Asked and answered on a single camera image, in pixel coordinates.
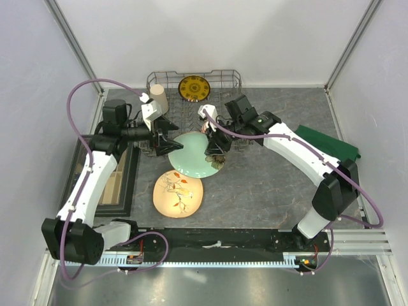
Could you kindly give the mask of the cream bird pattern plate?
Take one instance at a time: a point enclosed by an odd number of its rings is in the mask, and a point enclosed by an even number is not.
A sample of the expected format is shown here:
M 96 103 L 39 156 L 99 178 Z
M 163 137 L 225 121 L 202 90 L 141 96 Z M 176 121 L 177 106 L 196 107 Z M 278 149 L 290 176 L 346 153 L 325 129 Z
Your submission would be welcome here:
M 156 210 L 166 217 L 189 217 L 201 207 L 203 184 L 199 178 L 170 170 L 157 179 L 152 201 Z

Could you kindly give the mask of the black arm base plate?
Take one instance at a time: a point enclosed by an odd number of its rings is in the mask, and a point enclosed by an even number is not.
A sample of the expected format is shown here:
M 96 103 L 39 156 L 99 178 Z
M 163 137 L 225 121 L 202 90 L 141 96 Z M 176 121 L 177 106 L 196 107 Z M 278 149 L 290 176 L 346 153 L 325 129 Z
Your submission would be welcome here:
M 146 228 L 165 236 L 169 244 L 166 262 L 238 263 L 282 261 L 283 254 L 327 252 L 327 233 L 308 244 L 290 230 L 221 228 Z

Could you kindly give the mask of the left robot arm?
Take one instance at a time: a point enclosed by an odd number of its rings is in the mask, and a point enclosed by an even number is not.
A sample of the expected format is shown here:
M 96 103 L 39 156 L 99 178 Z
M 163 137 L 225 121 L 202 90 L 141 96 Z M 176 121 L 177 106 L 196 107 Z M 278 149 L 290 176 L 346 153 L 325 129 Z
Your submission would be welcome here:
M 129 123 L 128 104 L 121 99 L 107 101 L 102 119 L 89 141 L 82 143 L 87 151 L 82 172 L 69 198 L 53 219 L 41 226 L 47 247 L 60 262 L 95 265 L 105 250 L 120 245 L 135 250 L 140 236 L 132 229 L 133 221 L 112 221 L 94 228 L 94 216 L 106 183 L 116 169 L 130 142 L 149 141 L 157 156 L 182 149 L 182 144 L 165 134 L 178 127 L 164 117 L 161 105 L 144 94 L 141 98 L 143 122 Z

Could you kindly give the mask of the mint green flower plate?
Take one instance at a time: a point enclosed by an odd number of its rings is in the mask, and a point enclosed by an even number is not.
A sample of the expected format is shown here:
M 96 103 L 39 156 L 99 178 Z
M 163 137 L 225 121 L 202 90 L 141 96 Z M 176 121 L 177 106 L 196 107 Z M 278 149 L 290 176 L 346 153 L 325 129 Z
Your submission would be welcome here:
M 205 154 L 208 139 L 203 133 L 185 133 L 177 136 L 175 141 L 181 143 L 183 148 L 169 153 L 168 158 L 173 168 L 187 177 L 203 179 L 212 176 L 226 162 L 224 155 Z

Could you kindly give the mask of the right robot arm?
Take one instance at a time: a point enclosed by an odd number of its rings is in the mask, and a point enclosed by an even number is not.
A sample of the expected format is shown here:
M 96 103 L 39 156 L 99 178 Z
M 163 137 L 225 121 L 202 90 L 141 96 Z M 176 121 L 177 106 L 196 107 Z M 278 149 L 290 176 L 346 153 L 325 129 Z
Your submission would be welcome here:
M 317 187 L 312 207 L 293 228 L 292 243 L 306 251 L 317 235 L 359 196 L 358 168 L 354 161 L 340 161 L 296 135 L 278 116 L 265 111 L 258 113 L 247 96 L 241 95 L 225 104 L 231 119 L 217 119 L 214 105 L 203 105 L 198 114 L 206 122 L 208 156 L 227 153 L 238 139 L 254 140 L 278 153 L 304 173 Z

